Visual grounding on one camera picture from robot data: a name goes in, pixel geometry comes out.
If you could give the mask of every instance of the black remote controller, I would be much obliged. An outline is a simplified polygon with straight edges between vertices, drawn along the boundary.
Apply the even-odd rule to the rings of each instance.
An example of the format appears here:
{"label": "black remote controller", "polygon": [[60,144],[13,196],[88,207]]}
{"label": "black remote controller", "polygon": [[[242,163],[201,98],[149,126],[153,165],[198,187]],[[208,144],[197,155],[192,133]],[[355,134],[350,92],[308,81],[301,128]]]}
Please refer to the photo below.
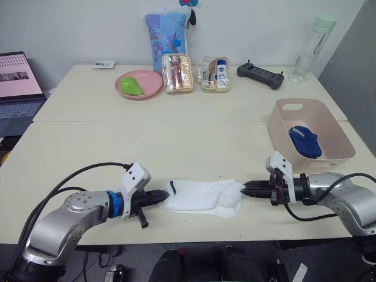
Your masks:
{"label": "black remote controller", "polygon": [[255,80],[269,84],[273,90],[277,90],[281,86],[283,79],[284,79],[284,76],[282,75],[283,72],[281,73],[269,72],[267,70],[260,69],[254,66],[249,61],[250,60],[248,60],[248,62],[245,63],[244,65],[239,66],[237,68],[237,71],[236,71],[237,75],[239,75],[240,77],[246,76],[248,78],[253,78]]}

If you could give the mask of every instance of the white table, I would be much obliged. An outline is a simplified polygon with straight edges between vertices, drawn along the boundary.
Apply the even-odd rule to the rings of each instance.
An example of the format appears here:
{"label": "white table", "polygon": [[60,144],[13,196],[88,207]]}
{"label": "white table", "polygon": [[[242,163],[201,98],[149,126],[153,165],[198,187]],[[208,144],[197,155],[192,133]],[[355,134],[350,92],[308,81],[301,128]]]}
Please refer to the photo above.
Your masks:
{"label": "white table", "polygon": [[[375,176],[375,157],[347,122],[340,125],[357,154],[331,169],[344,174]],[[265,159],[273,147],[266,122],[34,123],[0,168],[1,243],[15,243],[37,203],[73,171],[104,161],[139,162],[152,175],[148,189],[170,179],[216,181],[268,179]],[[123,169],[103,167],[79,175],[68,185],[88,190],[117,191]],[[367,179],[354,182],[376,192]],[[58,195],[44,213],[59,207],[68,195]],[[293,207],[300,216],[330,212],[325,207]],[[339,219],[309,223],[294,220],[283,206],[267,199],[243,197],[234,219],[209,215],[173,214],[157,206],[145,209],[149,227],[137,219],[108,220],[90,229],[81,244],[131,244],[188,241],[295,240],[350,236]]]}
{"label": "white table", "polygon": [[347,120],[330,95],[310,73],[308,80],[295,84],[287,79],[289,67],[266,68],[284,71],[279,90],[236,75],[230,68],[227,93],[205,93],[195,84],[188,94],[169,95],[164,88],[151,99],[140,101],[120,96],[116,79],[129,71],[151,66],[116,65],[113,70],[93,70],[91,65],[74,66],[53,95],[34,117],[35,122],[131,122],[131,121],[267,121],[278,99],[313,98],[325,103],[336,120]]}

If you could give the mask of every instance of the pink basket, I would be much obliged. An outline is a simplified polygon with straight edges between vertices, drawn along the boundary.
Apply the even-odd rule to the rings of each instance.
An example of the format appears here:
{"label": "pink basket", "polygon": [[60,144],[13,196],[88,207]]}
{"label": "pink basket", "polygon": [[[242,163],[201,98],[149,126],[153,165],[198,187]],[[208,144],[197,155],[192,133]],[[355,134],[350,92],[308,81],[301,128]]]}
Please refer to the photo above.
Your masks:
{"label": "pink basket", "polygon": [[[305,126],[317,134],[323,152],[319,158],[309,159],[296,151],[288,131],[297,125]],[[278,100],[267,126],[275,150],[293,165],[294,172],[326,172],[355,156],[355,149],[341,126],[319,100]]]}

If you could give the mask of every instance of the wall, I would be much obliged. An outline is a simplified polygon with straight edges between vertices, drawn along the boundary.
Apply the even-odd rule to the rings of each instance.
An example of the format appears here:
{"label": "wall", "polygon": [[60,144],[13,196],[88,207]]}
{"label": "wall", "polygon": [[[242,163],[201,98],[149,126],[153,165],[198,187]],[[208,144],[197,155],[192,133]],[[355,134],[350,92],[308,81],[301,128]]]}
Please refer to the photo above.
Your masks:
{"label": "wall", "polygon": [[320,82],[376,154],[376,1],[368,0],[320,75]]}
{"label": "wall", "polygon": [[[188,30],[193,62],[228,56],[232,65],[293,65],[317,15],[338,18],[315,65],[318,76],[364,0],[201,0]],[[144,15],[178,0],[0,0],[0,53],[25,51],[43,88],[76,63],[151,65]]]}

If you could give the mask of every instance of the laptop screen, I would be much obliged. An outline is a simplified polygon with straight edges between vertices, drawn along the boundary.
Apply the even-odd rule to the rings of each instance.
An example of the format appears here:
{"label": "laptop screen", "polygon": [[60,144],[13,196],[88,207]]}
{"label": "laptop screen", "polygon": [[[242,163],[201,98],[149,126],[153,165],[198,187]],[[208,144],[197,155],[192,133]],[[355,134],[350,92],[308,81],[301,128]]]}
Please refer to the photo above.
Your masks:
{"label": "laptop screen", "polygon": [[42,93],[23,52],[0,54],[0,99]]}

